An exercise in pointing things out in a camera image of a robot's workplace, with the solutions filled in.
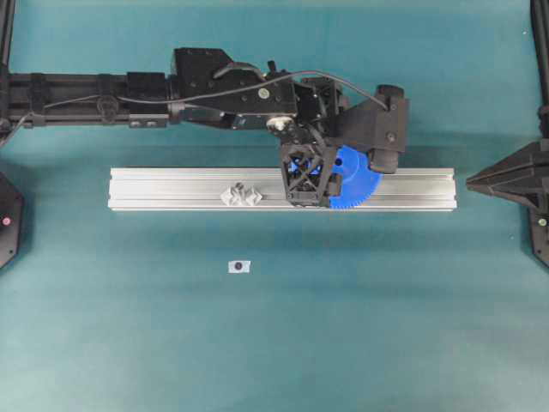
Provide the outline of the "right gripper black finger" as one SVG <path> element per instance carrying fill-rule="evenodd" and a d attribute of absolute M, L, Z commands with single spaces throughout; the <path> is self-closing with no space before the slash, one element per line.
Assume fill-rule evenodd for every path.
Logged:
<path fill-rule="evenodd" d="M 535 193 L 524 194 L 514 192 L 508 189 L 498 189 L 486 183 L 480 183 L 476 181 L 467 181 L 466 187 L 470 191 L 475 191 L 490 197 L 502 198 L 513 203 L 519 203 L 520 205 L 526 206 L 530 209 L 538 209 L 540 207 L 539 197 Z"/>
<path fill-rule="evenodd" d="M 541 141 L 531 142 L 496 164 L 467 178 L 467 181 L 481 181 L 483 179 L 503 177 L 504 175 L 533 167 L 540 153 Z"/>

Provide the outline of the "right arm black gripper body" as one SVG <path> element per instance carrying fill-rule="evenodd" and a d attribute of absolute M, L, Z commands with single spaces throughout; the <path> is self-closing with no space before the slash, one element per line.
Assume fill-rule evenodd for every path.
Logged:
<path fill-rule="evenodd" d="M 537 258 L 548 257 L 548 139 L 540 141 L 535 177 L 540 179 L 538 206 L 529 210 L 529 231 L 533 253 Z"/>

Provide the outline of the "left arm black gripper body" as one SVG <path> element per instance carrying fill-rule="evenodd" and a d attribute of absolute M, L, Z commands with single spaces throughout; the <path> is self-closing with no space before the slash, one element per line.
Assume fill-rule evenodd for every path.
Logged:
<path fill-rule="evenodd" d="M 335 134 L 335 117 L 348 108 L 342 87 L 327 77 L 293 81 L 295 116 L 274 118 L 274 135 L 282 144 L 318 144 Z"/>

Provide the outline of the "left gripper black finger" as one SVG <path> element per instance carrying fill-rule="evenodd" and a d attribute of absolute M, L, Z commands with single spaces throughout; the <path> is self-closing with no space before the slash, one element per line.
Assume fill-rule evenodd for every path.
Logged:
<path fill-rule="evenodd" d="M 394 174 L 399 165 L 399 152 L 374 148 L 369 152 L 369 168 L 375 173 Z"/>
<path fill-rule="evenodd" d="M 337 194 L 336 155 L 336 148 L 312 143 L 280 146 L 282 181 L 292 206 L 329 207 L 329 199 Z"/>

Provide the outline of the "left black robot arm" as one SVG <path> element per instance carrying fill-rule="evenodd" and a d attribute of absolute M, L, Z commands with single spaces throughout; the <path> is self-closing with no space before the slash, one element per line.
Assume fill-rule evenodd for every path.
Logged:
<path fill-rule="evenodd" d="M 221 130 L 266 130 L 280 143 L 290 204 L 347 209 L 398 168 L 407 146 L 408 101 L 380 85 L 351 105 L 348 83 L 315 70 L 268 70 L 221 49 L 179 48 L 172 72 L 124 75 L 13 74 L 1 69 L 1 140 L 21 128 L 188 122 Z"/>

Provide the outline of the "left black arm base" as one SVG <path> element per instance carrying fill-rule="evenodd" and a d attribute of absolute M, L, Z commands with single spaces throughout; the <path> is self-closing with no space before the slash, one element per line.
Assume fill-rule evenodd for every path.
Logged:
<path fill-rule="evenodd" d="M 1 174 L 0 197 L 1 268 L 5 267 L 18 253 L 21 236 L 21 222 L 24 197 L 16 187 Z"/>

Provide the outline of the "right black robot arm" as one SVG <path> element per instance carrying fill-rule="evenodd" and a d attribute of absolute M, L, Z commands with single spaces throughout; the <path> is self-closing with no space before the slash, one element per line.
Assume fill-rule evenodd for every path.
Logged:
<path fill-rule="evenodd" d="M 540 77 L 541 139 L 467 178 L 466 187 L 518 203 L 528 210 L 533 254 L 548 264 L 548 2 L 530 3 L 530 20 Z"/>

